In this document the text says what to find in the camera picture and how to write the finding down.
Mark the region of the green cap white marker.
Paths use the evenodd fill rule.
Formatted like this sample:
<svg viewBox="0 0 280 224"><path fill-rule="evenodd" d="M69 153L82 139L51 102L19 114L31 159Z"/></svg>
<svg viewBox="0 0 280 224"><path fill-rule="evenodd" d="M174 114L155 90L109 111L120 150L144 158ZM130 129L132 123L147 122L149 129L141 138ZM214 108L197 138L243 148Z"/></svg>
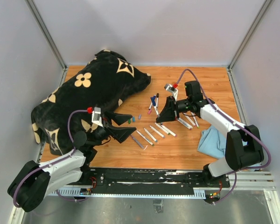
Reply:
<svg viewBox="0 0 280 224"><path fill-rule="evenodd" d="M165 132L167 135L170 135L170 132L168 132L165 128L163 128L161 125L155 123L155 125L160 128L163 132Z"/></svg>

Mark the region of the blue cap whiteboard marker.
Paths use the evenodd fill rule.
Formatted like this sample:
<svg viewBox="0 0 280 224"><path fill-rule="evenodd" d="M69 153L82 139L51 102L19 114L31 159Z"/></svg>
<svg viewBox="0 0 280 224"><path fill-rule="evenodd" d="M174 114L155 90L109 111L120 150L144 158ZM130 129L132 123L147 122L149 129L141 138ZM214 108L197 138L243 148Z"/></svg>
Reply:
<svg viewBox="0 0 280 224"><path fill-rule="evenodd" d="M150 98L151 103L150 103L150 106L149 106L149 110L151 110L151 108L153 107L153 105L154 105L154 103L155 103L155 98L156 98L155 95L153 95L153 96Z"/></svg>

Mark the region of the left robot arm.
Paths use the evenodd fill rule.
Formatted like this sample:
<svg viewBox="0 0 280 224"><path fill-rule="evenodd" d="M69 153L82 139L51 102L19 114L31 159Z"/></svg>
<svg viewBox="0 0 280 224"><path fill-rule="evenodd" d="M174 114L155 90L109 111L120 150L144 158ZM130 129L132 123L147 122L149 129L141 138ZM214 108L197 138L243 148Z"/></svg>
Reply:
<svg viewBox="0 0 280 224"><path fill-rule="evenodd" d="M94 131L94 140L88 141L84 131L79 131L75 135L68 133L73 145L71 151L48 162L28 161L7 189L15 207L30 212L47 195L67 184L75 182L82 185L87 184L91 174L84 168L96 154L93 147L101 145L102 140L108 137L122 143L136 131L135 127L121 127L123 123L132 118L131 114L101 113L100 108L89 107L86 110L72 112L69 115L68 124L76 113L91 114L92 122L98 125Z"/></svg>

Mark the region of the lavender cap marker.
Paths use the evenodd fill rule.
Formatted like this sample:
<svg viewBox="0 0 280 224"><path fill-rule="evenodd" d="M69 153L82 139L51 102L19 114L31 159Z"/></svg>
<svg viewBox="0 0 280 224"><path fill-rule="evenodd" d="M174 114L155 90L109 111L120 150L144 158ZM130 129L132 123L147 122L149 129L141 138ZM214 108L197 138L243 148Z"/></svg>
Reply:
<svg viewBox="0 0 280 224"><path fill-rule="evenodd" d="M155 129L153 126L150 125L150 128L151 128L155 133L157 133L159 136L161 136L162 138L165 138L165 136L164 136L162 133L160 133L157 129Z"/></svg>

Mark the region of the light blue marker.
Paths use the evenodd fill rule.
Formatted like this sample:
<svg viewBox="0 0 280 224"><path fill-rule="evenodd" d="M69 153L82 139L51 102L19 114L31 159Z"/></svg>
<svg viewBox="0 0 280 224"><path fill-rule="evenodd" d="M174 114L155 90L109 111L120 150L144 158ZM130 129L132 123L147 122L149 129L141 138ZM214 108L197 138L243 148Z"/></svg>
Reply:
<svg viewBox="0 0 280 224"><path fill-rule="evenodd" d="M143 128L144 131L150 136L150 138L154 141L154 142L158 142L158 140L146 129L146 128Z"/></svg>

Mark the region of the black floral plush blanket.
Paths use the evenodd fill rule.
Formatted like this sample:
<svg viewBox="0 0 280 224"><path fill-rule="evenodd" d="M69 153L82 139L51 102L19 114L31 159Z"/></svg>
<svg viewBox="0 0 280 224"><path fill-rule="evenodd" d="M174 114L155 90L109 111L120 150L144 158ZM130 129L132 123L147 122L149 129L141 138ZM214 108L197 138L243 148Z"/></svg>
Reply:
<svg viewBox="0 0 280 224"><path fill-rule="evenodd" d="M114 112L128 97L145 90L151 76L129 63L121 54L102 50L75 76L49 94L31 112L36 143L45 141L53 155L72 150L68 133L85 131L89 137L97 129L91 115L76 110L99 107Z"/></svg>

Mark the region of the light green marker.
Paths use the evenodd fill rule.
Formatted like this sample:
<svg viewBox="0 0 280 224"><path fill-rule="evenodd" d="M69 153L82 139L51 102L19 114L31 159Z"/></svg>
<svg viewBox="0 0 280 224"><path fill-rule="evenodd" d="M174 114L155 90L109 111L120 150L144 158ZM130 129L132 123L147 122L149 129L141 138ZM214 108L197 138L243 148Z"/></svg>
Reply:
<svg viewBox="0 0 280 224"><path fill-rule="evenodd" d="M197 120L196 120L196 116L195 116L195 115L192 115L192 118L194 119L194 122L195 122L196 127L197 127L197 128L200 128L200 126L199 126L199 124L198 124L198 122L197 122Z"/></svg>

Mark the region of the dark blue marker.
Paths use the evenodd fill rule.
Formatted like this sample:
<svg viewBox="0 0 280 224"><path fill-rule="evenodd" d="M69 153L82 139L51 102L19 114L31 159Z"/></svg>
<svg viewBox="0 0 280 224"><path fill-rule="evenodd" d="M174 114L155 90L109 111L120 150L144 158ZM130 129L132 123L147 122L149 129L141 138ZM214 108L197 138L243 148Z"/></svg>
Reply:
<svg viewBox="0 0 280 224"><path fill-rule="evenodd" d="M156 112L157 117L159 117L159 112L158 112L158 108L157 108L157 106L156 106L156 101L155 101L155 99L156 99L156 96L151 97L151 102L152 102L152 105L153 105L153 107L154 107L154 110L155 110L155 112Z"/></svg>

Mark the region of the magenta cap marker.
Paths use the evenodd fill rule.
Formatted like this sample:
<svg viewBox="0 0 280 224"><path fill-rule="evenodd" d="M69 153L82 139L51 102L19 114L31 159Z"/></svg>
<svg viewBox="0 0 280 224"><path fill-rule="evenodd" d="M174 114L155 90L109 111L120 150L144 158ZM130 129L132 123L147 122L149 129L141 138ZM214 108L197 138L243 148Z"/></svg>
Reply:
<svg viewBox="0 0 280 224"><path fill-rule="evenodd" d="M183 119L178 118L178 121L179 121L181 124L183 124L186 128L188 128L189 130L192 130L193 127L192 127L189 123L187 123L186 121L184 121Z"/></svg>

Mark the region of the purple marker grey body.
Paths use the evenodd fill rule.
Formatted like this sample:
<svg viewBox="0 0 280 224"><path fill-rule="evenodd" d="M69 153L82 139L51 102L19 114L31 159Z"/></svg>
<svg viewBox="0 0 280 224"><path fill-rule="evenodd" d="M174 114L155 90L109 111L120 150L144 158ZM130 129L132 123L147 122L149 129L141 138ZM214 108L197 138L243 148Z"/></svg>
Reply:
<svg viewBox="0 0 280 224"><path fill-rule="evenodd" d="M144 149L144 146L135 138L133 137L132 135L130 135L132 140L141 148L141 149Z"/></svg>

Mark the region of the pink cap marker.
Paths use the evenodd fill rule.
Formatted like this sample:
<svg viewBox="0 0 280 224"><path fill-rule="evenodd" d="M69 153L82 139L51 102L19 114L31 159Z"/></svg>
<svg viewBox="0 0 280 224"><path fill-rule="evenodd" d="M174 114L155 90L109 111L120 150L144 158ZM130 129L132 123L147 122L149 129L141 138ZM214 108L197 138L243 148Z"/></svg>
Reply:
<svg viewBox="0 0 280 224"><path fill-rule="evenodd" d="M168 133L170 133L172 136L174 136L174 137L177 136L173 131L169 130L169 129L168 129L167 127L165 127L164 125L162 125L162 127L163 127Z"/></svg>

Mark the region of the black cap whiteboard marker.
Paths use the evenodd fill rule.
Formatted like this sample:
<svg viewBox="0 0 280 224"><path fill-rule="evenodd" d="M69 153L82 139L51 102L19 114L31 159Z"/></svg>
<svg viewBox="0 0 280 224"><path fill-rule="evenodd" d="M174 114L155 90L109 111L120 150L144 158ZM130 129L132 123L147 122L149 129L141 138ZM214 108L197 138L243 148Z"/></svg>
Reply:
<svg viewBox="0 0 280 224"><path fill-rule="evenodd" d="M158 107L159 104L159 93L156 94L156 107Z"/></svg>

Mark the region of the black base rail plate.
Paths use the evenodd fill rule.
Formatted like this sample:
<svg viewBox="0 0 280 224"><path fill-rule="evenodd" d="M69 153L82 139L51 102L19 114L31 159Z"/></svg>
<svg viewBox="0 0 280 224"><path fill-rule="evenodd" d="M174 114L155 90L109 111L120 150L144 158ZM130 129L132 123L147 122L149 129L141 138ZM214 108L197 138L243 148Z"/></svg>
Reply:
<svg viewBox="0 0 280 224"><path fill-rule="evenodd" d="M171 186L190 188L228 188L230 182L226 175L206 177L201 170L176 169L128 169L128 168L88 168L77 182L71 185L91 185L95 188L107 186L135 186L137 189L157 188L168 189Z"/></svg>

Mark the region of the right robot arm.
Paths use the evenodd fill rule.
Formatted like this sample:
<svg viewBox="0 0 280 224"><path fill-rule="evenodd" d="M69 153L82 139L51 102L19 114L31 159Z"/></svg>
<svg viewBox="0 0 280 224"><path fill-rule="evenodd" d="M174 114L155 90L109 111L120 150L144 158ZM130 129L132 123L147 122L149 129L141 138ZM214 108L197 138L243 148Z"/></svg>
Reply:
<svg viewBox="0 0 280 224"><path fill-rule="evenodd" d="M202 181L212 187L228 173L250 168L264 160L259 130L256 126L247 126L221 111L214 101L203 95L198 81L185 83L186 99L177 100L177 84L166 84L165 90L171 93L157 123L178 120L183 112L192 112L208 121L226 138L226 150L223 158L203 167Z"/></svg>

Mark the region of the light blue cloth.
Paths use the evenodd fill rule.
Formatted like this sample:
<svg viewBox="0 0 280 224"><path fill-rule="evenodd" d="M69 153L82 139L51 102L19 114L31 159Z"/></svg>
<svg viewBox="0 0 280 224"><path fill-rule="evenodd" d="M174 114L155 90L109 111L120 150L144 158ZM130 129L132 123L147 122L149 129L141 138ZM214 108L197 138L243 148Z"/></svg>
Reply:
<svg viewBox="0 0 280 224"><path fill-rule="evenodd" d="M226 150L226 137L214 126L203 130L201 134L197 151L216 159L223 158Z"/></svg>

